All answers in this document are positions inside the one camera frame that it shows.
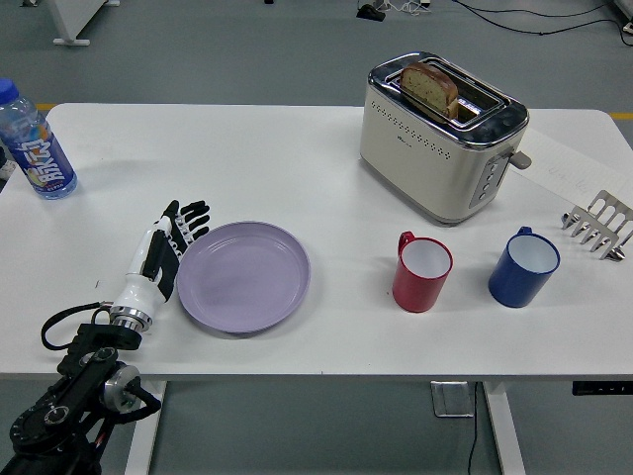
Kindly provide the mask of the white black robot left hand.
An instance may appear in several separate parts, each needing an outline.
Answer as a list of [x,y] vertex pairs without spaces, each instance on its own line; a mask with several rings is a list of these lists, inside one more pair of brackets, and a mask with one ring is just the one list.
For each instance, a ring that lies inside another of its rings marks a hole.
[[126,273],[126,285],[109,311],[117,326],[147,330],[158,307],[173,292],[186,250],[209,231],[210,207],[204,201],[181,206],[172,201],[142,235]]

